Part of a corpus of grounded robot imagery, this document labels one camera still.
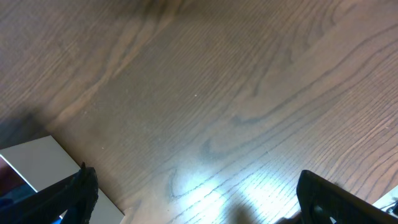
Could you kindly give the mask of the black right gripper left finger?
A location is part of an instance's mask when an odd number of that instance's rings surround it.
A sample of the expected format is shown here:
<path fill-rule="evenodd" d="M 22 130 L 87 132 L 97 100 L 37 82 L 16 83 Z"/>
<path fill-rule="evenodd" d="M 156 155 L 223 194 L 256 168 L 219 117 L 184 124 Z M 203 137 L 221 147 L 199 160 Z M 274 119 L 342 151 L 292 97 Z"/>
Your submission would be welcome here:
<path fill-rule="evenodd" d="M 1 207 L 1 223 L 88 224 L 98 200 L 98 178 L 93 167 L 81 165 L 75 174 L 14 204 Z"/>

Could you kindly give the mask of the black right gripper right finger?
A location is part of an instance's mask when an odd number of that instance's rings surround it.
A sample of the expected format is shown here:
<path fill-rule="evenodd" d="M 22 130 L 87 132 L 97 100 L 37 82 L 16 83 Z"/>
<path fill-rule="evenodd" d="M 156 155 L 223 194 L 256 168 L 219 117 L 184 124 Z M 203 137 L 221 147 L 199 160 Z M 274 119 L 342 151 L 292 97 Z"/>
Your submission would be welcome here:
<path fill-rule="evenodd" d="M 304 224 L 397 224 L 397 218 L 309 170 L 301 171 L 297 198 Z"/>

